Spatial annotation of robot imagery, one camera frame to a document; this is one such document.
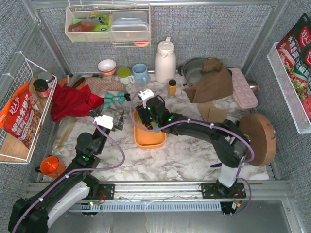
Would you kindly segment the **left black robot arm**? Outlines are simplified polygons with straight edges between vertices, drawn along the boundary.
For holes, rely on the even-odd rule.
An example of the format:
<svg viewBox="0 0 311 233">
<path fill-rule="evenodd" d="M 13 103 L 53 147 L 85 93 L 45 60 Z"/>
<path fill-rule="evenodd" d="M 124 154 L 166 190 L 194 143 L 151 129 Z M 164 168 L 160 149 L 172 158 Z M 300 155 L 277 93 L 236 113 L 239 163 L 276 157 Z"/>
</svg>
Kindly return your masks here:
<svg viewBox="0 0 311 233">
<path fill-rule="evenodd" d="M 95 196 L 99 180 L 92 176 L 100 162 L 98 155 L 113 129 L 113 118 L 96 115 L 93 134 L 77 138 L 76 156 L 66 170 L 38 194 L 13 206 L 8 231 L 11 233 L 46 233 L 52 224 L 77 201 Z"/>
</svg>

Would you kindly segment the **orange storage basket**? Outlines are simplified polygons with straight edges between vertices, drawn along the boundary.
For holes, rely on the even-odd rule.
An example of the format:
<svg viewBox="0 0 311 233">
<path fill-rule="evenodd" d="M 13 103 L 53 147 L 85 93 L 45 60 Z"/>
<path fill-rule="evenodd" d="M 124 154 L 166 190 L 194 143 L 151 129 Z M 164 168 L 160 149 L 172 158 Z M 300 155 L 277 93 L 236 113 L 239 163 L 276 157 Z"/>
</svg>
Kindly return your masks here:
<svg viewBox="0 0 311 233">
<path fill-rule="evenodd" d="M 142 149 L 155 149 L 162 147 L 167 140 L 167 135 L 161 131 L 148 132 L 137 125 L 134 127 L 134 141 Z"/>
</svg>

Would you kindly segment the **brown cloth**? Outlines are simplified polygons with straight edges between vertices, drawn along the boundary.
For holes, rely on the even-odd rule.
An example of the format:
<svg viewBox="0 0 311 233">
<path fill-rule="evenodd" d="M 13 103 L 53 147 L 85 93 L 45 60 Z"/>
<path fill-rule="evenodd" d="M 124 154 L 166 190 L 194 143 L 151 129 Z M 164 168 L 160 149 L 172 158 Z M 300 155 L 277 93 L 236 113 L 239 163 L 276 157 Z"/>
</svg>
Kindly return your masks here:
<svg viewBox="0 0 311 233">
<path fill-rule="evenodd" d="M 222 61 L 208 59 L 201 69 L 202 78 L 184 90 L 191 103 L 211 102 L 233 94 L 232 73 Z"/>
</svg>

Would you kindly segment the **black coffee capsule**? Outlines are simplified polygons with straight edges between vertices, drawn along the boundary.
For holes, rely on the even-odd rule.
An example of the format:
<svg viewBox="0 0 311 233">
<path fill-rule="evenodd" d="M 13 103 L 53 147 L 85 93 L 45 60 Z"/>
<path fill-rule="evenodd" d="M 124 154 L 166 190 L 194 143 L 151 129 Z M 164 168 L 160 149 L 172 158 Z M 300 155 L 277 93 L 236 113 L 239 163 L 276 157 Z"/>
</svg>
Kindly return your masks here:
<svg viewBox="0 0 311 233">
<path fill-rule="evenodd" d="M 125 97 L 125 99 L 126 99 L 127 102 L 130 102 L 130 101 L 131 101 L 131 97 L 130 97 L 130 94 L 129 94 L 129 93 L 124 94 L 124 97 Z"/>
</svg>

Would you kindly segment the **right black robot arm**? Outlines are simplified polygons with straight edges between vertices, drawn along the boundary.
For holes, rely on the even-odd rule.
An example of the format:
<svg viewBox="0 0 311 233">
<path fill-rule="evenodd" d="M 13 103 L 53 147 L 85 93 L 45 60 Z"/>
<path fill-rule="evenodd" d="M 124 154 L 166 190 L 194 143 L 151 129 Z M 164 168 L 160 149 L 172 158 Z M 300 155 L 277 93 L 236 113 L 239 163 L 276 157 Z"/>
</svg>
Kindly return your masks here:
<svg viewBox="0 0 311 233">
<path fill-rule="evenodd" d="M 146 132 L 163 132 L 176 136 L 190 136 L 211 143 L 221 161 L 218 182 L 231 188 L 238 179 L 241 166 L 255 158 L 249 139 L 230 120 L 222 123 L 208 123 L 170 112 L 161 96 L 146 89 L 138 91 L 131 100 L 138 97 L 141 104 L 135 110 L 142 124 L 138 128 Z"/>
</svg>

